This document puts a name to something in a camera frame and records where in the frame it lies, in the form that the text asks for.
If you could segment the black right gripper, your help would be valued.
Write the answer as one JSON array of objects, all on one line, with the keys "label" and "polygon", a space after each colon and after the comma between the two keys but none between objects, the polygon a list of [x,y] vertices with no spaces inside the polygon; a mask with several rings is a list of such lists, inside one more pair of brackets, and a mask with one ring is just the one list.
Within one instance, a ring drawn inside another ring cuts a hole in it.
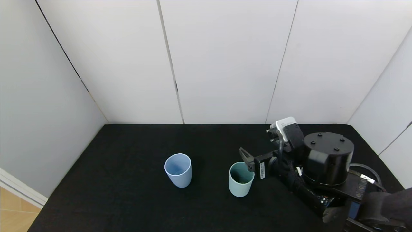
[{"label": "black right gripper", "polygon": [[253,157],[243,147],[239,148],[239,154],[246,164],[249,172],[255,172],[260,180],[274,177],[280,174],[278,150]]}]

